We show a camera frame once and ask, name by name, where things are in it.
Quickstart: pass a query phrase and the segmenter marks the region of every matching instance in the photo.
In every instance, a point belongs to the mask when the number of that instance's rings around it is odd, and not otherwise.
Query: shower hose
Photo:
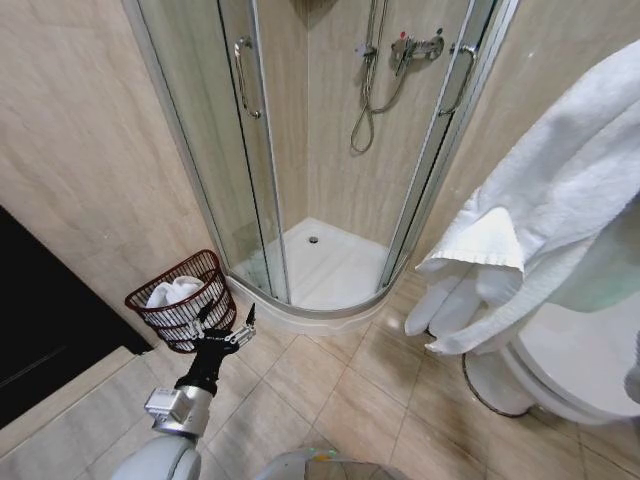
[[[400,80],[396,85],[396,89],[391,95],[391,98],[387,103],[385,103],[382,107],[372,108],[371,106],[371,92],[373,91],[373,81],[376,76],[376,66],[378,65],[378,54],[380,41],[382,40],[382,32],[384,30],[384,21],[387,15],[387,4],[389,0],[384,0],[382,4],[382,16],[380,18],[380,26],[378,27],[378,39],[376,42],[376,47],[373,48],[373,53],[367,54],[365,52],[365,73],[362,78],[362,84],[360,87],[360,100],[362,103],[362,110],[360,111],[360,115],[356,120],[355,125],[353,126],[353,130],[351,130],[351,148],[353,151],[358,154],[365,153],[371,145],[373,144],[373,138],[375,136],[375,127],[373,123],[373,116],[384,113],[389,110],[392,105],[395,103],[400,90],[402,89],[402,85],[404,84],[404,80],[407,74],[407,66],[408,61],[403,60],[402,65],[400,66]],[[366,39],[366,47],[372,47],[373,42],[373,29],[375,26],[375,18],[377,11],[377,0],[371,0],[371,8],[369,10],[369,22],[367,25],[367,39]],[[364,147],[359,147],[357,145],[356,137],[358,136],[358,132],[362,128],[362,123],[364,119],[367,119],[367,124],[369,126],[369,138]]]

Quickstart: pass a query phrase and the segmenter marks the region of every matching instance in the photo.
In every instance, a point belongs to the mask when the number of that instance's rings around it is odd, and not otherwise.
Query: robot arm
[[[209,421],[209,405],[217,392],[222,360],[255,336],[254,315],[255,306],[246,324],[236,332],[210,329],[195,340],[197,353],[189,372],[173,389],[156,388],[144,406],[155,419],[153,429],[167,435],[154,438],[127,458],[112,480],[198,478],[200,454],[195,446]]]

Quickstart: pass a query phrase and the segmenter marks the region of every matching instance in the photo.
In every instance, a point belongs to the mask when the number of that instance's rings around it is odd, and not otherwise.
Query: white toilet
[[[465,374],[480,401],[504,415],[539,405],[592,425],[637,417],[625,377],[640,355],[639,330],[640,293],[592,313],[546,303],[507,347],[466,355]]]

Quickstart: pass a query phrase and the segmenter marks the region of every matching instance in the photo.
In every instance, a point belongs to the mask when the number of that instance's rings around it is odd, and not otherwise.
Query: shower enclosure
[[[508,3],[125,1],[233,285],[318,321],[385,296]]]

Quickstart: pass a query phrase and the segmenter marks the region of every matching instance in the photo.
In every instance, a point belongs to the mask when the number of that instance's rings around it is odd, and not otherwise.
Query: white cloth in basket
[[[177,277],[173,283],[162,282],[156,288],[147,300],[147,308],[166,307],[184,300],[189,295],[193,295],[202,288],[204,283],[196,277],[185,275]]]

